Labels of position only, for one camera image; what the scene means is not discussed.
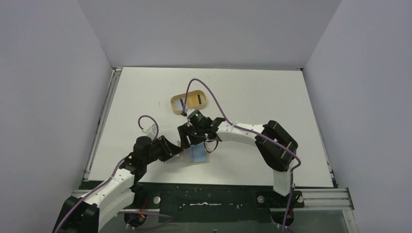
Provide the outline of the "blue plastic card sleeves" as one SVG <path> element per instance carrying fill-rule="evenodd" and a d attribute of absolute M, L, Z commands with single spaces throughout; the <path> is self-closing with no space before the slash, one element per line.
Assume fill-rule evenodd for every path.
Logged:
<path fill-rule="evenodd" d="M 204 144 L 193 145 L 189 151 L 190 162 L 193 164 L 207 163 L 209 161 L 208 153 Z"/>

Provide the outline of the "beige card holder wallet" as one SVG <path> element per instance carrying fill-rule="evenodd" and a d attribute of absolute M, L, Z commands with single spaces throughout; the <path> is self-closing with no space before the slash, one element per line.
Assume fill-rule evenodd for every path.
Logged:
<path fill-rule="evenodd" d="M 183 149 L 178 154 L 180 160 L 190 164 L 209 163 L 209 153 L 206 151 L 205 143 L 192 145 L 188 149 Z"/>

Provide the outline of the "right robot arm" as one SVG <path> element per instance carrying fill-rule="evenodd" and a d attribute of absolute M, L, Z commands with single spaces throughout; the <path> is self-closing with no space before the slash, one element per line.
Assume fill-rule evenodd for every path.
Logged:
<path fill-rule="evenodd" d="M 298 143 L 278 122 L 234 123 L 224 117 L 211 119 L 193 109 L 184 116 L 187 122 L 177 128 L 181 147 L 187 149 L 206 141 L 230 141 L 256 147 L 273 170 L 273 190 L 282 196 L 290 193 L 292 162 L 296 159 Z"/>

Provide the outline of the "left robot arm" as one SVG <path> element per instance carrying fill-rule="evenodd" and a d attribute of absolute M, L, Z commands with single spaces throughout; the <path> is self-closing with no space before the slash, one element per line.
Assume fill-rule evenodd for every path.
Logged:
<path fill-rule="evenodd" d="M 78 198 L 70 196 L 65 200 L 53 232 L 99 232 L 111 218 L 134 202 L 136 184 L 150 163 L 165 162 L 183 150 L 164 136 L 138 137 L 132 152 L 116 164 L 108 179 Z"/>

